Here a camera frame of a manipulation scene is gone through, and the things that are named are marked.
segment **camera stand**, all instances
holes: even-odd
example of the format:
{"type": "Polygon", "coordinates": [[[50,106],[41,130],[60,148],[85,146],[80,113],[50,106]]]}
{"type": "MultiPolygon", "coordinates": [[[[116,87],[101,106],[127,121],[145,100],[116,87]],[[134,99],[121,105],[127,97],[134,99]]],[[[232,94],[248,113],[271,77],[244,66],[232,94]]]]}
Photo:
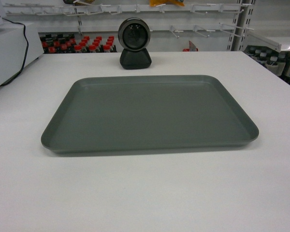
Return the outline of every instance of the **camera stand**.
{"type": "Polygon", "coordinates": [[[151,58],[146,48],[137,52],[124,49],[120,64],[124,69],[145,69],[151,65],[151,58]]]}

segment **plastic tray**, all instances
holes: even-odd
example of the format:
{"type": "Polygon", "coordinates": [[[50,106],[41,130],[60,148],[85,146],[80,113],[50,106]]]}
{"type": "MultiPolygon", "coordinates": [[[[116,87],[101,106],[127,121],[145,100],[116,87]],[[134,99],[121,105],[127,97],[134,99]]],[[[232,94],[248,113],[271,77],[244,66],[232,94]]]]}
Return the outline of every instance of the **plastic tray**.
{"type": "Polygon", "coordinates": [[[242,146],[258,135],[214,77],[128,76],[75,82],[41,141],[66,153],[242,146]]]}

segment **store shelf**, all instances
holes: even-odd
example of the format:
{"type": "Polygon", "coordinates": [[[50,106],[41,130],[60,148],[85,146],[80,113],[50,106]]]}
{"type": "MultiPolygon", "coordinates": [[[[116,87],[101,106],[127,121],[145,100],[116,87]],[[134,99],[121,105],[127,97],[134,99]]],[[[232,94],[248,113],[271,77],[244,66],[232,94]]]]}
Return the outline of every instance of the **store shelf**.
{"type": "Polygon", "coordinates": [[[120,14],[123,12],[174,12],[186,11],[196,14],[207,14],[210,11],[219,13],[237,14],[241,13],[241,7],[247,4],[186,4],[184,7],[176,5],[162,4],[156,7],[150,7],[145,4],[132,5],[84,5],[84,6],[55,6],[55,5],[41,5],[41,4],[5,4],[3,7],[7,15],[96,15],[101,13],[120,14]]]}
{"type": "Polygon", "coordinates": [[[250,30],[245,38],[247,45],[266,46],[277,52],[290,51],[290,29],[250,30]]]}

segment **white table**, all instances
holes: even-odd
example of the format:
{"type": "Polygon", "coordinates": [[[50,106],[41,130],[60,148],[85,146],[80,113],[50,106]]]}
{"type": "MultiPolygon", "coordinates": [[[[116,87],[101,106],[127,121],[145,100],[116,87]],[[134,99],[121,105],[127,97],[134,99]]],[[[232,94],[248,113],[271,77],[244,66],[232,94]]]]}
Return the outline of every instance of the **white table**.
{"type": "Polygon", "coordinates": [[[42,55],[0,87],[0,232],[290,232],[290,86],[241,52],[42,55]],[[85,77],[206,74],[260,130],[237,149],[59,157],[41,134],[85,77]]]}

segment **red bottle cap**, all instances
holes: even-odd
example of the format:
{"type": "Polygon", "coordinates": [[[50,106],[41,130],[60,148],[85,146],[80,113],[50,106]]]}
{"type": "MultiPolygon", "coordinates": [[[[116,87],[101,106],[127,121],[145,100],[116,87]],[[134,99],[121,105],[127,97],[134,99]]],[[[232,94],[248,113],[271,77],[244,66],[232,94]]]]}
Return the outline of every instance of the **red bottle cap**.
{"type": "Polygon", "coordinates": [[[103,50],[111,50],[111,46],[109,44],[103,45],[103,50]]]}
{"type": "Polygon", "coordinates": [[[54,47],[49,47],[48,52],[49,53],[56,53],[56,49],[54,47]]]}
{"type": "Polygon", "coordinates": [[[89,50],[90,51],[95,51],[96,50],[96,46],[95,45],[89,45],[89,50]]]}
{"type": "Polygon", "coordinates": [[[85,43],[85,42],[80,42],[79,45],[80,45],[81,47],[85,47],[85,46],[86,46],[86,43],[85,43]]]}
{"type": "Polygon", "coordinates": [[[59,47],[59,46],[60,46],[59,41],[55,41],[55,42],[54,42],[54,46],[55,46],[55,47],[59,47]]]}
{"type": "Polygon", "coordinates": [[[42,47],[43,47],[43,48],[48,47],[47,42],[42,42],[42,47]]]}
{"type": "Polygon", "coordinates": [[[82,50],[81,45],[74,45],[74,50],[75,51],[81,51],[82,50]]]}
{"type": "Polygon", "coordinates": [[[75,39],[70,39],[70,42],[71,42],[72,44],[75,44],[75,43],[76,43],[75,39]]]}
{"type": "Polygon", "coordinates": [[[61,50],[67,50],[67,45],[64,43],[64,44],[60,44],[60,49],[61,50]]]}
{"type": "Polygon", "coordinates": [[[96,47],[99,47],[99,43],[98,42],[92,42],[93,45],[95,45],[96,47]]]}

